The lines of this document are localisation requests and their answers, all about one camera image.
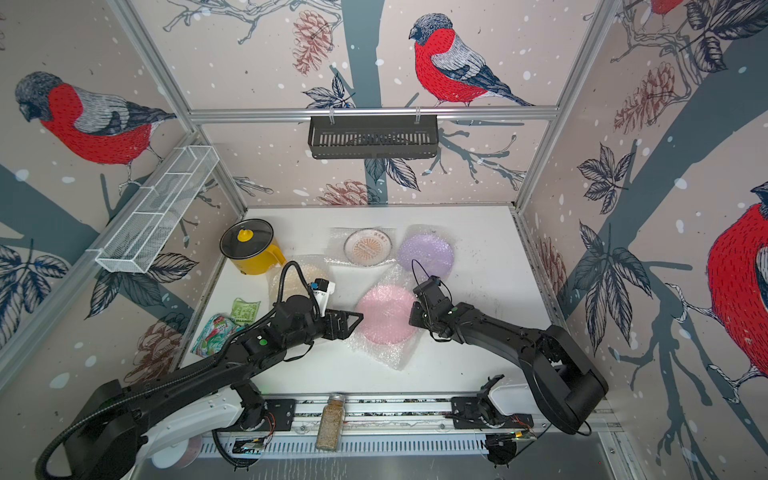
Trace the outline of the clear bubble wrap sheet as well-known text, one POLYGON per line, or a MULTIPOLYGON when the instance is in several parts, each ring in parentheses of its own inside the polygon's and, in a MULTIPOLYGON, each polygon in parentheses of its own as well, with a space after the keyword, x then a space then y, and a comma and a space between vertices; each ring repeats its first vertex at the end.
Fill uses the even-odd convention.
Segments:
POLYGON ((351 349, 390 369, 404 370, 422 335, 409 324, 415 287, 413 274, 401 265, 388 268, 356 305, 364 319, 349 339, 351 349))

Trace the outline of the pink dinner plate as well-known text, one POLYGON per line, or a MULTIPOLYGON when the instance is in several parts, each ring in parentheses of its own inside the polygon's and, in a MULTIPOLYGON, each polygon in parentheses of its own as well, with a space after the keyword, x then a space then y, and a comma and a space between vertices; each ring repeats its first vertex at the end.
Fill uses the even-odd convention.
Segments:
POLYGON ((409 340, 416 328, 409 325, 415 295, 398 285, 371 288, 356 305, 364 320, 356 333, 375 345, 397 345, 409 340))

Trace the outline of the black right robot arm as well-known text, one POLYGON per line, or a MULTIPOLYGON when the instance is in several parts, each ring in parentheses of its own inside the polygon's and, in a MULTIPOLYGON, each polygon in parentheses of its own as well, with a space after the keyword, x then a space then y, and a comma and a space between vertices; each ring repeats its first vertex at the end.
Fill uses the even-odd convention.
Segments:
POLYGON ((431 276, 413 289, 416 301, 409 324, 439 341, 479 347, 513 363, 550 424, 565 434, 578 434, 609 388, 570 334, 557 325, 545 330, 521 327, 468 303, 453 304, 442 285, 431 276))

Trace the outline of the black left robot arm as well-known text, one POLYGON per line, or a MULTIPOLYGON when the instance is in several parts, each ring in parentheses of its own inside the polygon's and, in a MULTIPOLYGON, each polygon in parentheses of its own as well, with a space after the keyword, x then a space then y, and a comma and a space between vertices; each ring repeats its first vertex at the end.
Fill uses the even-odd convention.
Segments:
POLYGON ((123 387, 97 388, 76 419, 45 447, 35 465, 50 479, 48 463, 62 448, 72 479, 121 479, 143 456, 209 431, 277 427, 253 377, 288 361, 288 351, 318 339, 345 340, 364 316, 320 310, 317 301, 294 295, 242 328, 220 350, 162 378, 123 387))

